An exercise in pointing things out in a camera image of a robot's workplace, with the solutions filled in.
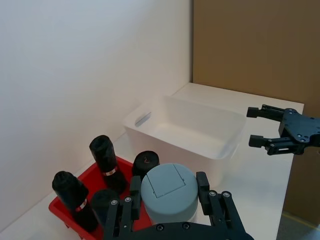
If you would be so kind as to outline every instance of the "floor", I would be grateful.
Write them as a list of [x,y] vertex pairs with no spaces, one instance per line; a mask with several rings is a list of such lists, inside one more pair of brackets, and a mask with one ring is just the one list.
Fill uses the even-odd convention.
[[314,226],[283,212],[276,240],[320,240],[320,225]]

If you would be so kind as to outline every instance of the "white tabletop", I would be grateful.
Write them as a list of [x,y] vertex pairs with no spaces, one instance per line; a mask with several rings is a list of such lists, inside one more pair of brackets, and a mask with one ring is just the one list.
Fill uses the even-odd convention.
[[[213,107],[246,114],[248,107],[262,104],[279,108],[293,108],[302,112],[301,103],[269,97],[246,94],[221,88],[188,83],[174,94],[175,97]],[[248,146],[250,134],[276,138],[279,123],[264,118],[248,118],[243,138],[235,152],[222,183],[214,190],[230,191],[247,233],[255,240],[275,240],[293,155],[269,156],[263,148]],[[126,134],[114,143],[119,157],[134,160]],[[85,171],[91,160],[76,175]],[[51,193],[31,208],[17,221],[0,233],[0,240],[78,240],[72,229],[67,229],[62,221],[49,212],[49,203],[54,199]],[[209,224],[209,218],[202,214],[199,205],[196,222]]]

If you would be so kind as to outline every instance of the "red label band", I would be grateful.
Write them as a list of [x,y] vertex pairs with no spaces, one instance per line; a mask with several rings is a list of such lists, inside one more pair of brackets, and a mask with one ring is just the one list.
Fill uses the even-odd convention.
[[112,169],[111,171],[108,172],[103,172],[102,175],[103,176],[111,176],[112,174],[114,174],[117,171],[118,167],[116,166],[114,169]]
[[75,211],[80,212],[82,209],[84,209],[86,205],[87,205],[87,199],[85,199],[84,202],[75,209]]

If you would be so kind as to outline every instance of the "brown cardboard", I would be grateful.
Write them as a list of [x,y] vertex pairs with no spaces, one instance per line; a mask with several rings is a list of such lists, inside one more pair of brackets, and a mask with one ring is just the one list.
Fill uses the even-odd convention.
[[[319,9],[318,0],[194,0],[193,82],[304,103],[320,117]],[[294,158],[284,204],[314,224],[319,150]]]

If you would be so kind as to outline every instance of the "red plastic crate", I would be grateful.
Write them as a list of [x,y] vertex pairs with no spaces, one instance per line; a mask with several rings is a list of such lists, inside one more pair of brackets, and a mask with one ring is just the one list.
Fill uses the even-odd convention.
[[[123,172],[125,176],[125,179],[128,183],[130,183],[132,177],[133,164],[120,157],[117,157],[117,162],[120,170]],[[107,188],[96,163],[92,164],[84,173],[82,173],[78,177],[78,179],[81,180],[83,184],[89,189],[89,195],[87,197],[89,201],[91,200],[95,192]],[[124,199],[124,197],[128,195],[130,195],[129,184],[120,197],[121,199]],[[80,238],[86,240],[101,240],[103,238],[104,231],[100,225],[97,227],[95,231],[87,232],[74,221],[74,219],[68,212],[67,208],[64,206],[64,204],[60,201],[58,197],[56,197],[50,203],[49,210],[58,218],[60,218],[68,228],[72,228],[74,231],[76,231]],[[150,227],[151,225],[152,223],[150,221],[150,218],[146,212],[144,204],[142,203],[140,209],[140,219],[134,221],[133,230],[138,231]]]

